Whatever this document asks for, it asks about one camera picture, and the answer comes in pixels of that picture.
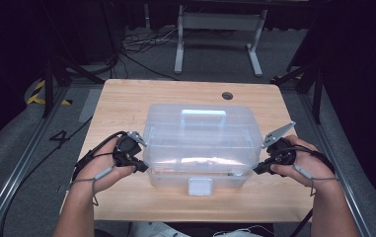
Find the black tripod stand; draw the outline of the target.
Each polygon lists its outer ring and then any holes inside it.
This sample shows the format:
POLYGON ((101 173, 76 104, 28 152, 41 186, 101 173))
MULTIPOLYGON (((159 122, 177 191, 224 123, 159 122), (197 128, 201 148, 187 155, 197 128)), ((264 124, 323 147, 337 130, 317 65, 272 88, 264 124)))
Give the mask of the black tripod stand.
POLYGON ((56 80, 60 87, 69 87, 71 85, 71 77, 67 68, 71 68, 78 74, 97 84, 105 83, 103 79, 87 71, 75 62, 72 62, 70 59, 60 55, 50 56, 47 60, 43 77, 45 82, 44 118, 47 118, 54 108, 53 80, 56 80))
POLYGON ((298 94, 307 94, 311 88, 314 88, 313 103, 312 103, 312 116, 317 124, 321 123, 320 110, 321 99, 323 91, 324 73, 322 66, 319 63, 309 64, 299 67, 286 75, 274 76, 270 83, 280 86, 287 81, 290 81, 298 76, 301 77, 299 83, 295 86, 295 91, 298 94))

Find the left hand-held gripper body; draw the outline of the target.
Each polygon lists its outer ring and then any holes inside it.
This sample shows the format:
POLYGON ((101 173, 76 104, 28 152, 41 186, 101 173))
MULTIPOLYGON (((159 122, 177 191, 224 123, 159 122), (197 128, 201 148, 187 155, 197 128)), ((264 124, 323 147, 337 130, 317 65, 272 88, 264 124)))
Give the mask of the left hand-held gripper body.
POLYGON ((147 146, 147 143, 137 131, 119 131, 114 136, 118 138, 113 150, 113 159, 117 167, 146 167, 142 160, 135 157, 141 151, 141 145, 147 146))

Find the clear plastic storage box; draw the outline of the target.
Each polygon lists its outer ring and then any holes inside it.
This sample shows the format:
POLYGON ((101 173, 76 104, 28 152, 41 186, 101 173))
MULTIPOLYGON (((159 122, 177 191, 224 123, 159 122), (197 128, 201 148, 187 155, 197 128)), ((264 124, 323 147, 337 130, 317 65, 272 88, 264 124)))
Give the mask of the clear plastic storage box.
POLYGON ((191 196, 242 187, 263 144, 252 110, 243 106, 156 104, 143 137, 151 184, 191 196))

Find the person's left hand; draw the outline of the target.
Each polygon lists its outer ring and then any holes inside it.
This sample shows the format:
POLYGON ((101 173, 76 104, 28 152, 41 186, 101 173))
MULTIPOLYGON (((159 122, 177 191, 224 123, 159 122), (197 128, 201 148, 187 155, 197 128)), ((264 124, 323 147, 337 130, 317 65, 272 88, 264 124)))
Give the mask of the person's left hand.
POLYGON ((113 138, 95 153, 95 158, 78 174, 70 188, 70 193, 92 197, 133 173, 133 166, 117 167, 115 165, 113 150, 117 141, 117 137, 113 138))

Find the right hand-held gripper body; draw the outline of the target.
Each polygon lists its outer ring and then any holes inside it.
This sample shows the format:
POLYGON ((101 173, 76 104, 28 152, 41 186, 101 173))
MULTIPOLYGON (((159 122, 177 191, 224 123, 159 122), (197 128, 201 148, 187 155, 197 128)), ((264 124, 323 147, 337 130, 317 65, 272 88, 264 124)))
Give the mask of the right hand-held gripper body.
POLYGON ((263 161, 265 164, 289 165, 294 162, 296 154, 292 151, 292 145, 284 138, 284 135, 295 124, 295 121, 291 121, 265 136, 262 145, 268 154, 268 158, 263 161))

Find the person's right hand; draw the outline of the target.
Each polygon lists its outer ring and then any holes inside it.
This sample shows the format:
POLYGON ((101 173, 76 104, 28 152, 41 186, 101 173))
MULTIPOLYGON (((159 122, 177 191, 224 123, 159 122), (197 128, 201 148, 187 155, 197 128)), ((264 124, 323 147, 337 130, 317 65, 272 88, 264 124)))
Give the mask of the person's right hand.
POLYGON ((296 159, 293 165, 274 164, 270 166, 270 169, 279 175, 294 179, 305 187, 314 188, 317 194, 331 190, 338 184, 334 173, 321 160, 304 151, 296 152, 296 159), (295 169, 296 166, 308 172, 311 175, 311 179, 299 173, 295 169))

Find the aluminium floor rail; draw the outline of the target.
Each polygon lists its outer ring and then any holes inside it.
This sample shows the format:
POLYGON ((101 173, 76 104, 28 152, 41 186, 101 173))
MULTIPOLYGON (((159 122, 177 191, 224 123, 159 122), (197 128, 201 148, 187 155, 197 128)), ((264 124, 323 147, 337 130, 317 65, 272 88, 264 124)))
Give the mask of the aluminium floor rail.
POLYGON ((9 201, 25 177, 35 154, 47 132, 56 111, 68 93, 68 88, 59 88, 53 96, 52 108, 42 116, 44 107, 32 104, 27 106, 28 118, 18 116, 12 121, 13 128, 7 127, 0 135, 0 220, 9 201))
POLYGON ((322 98, 321 123, 314 119, 311 98, 303 94, 298 95, 298 99, 309 123, 304 132, 301 122, 298 134, 314 141, 332 161, 361 237, 376 237, 376 191, 364 174, 329 98, 322 98))

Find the yellow and black floor tape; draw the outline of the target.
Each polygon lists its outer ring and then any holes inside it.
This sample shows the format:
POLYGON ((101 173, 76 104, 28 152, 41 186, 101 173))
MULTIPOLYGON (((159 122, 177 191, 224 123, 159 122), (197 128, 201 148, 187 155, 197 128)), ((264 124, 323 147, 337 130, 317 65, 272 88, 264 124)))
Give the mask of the yellow and black floor tape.
POLYGON ((30 97, 27 100, 27 104, 45 104, 45 99, 40 98, 38 95, 41 92, 42 88, 45 85, 45 81, 41 79, 35 86, 33 92, 31 93, 30 97))

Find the white metal desk frame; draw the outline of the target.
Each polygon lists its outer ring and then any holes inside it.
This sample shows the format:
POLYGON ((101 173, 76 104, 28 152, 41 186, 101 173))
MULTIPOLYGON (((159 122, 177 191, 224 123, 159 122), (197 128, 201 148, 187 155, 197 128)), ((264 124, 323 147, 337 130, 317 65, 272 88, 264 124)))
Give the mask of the white metal desk frame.
POLYGON ((263 71, 257 55, 257 46, 263 31, 267 10, 261 10, 256 15, 222 14, 222 13, 191 13, 179 6, 178 15, 178 44, 174 72, 183 72, 184 62, 184 30, 224 30, 254 32, 254 40, 246 45, 254 74, 262 77, 263 71))

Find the person's light patterned clothing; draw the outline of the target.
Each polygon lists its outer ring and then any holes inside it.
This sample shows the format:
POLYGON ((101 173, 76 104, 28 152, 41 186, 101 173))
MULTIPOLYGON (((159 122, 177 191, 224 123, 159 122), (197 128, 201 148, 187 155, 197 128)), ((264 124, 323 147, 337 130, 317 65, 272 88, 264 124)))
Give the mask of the person's light patterned clothing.
POLYGON ((275 237, 262 225, 133 222, 128 237, 275 237))

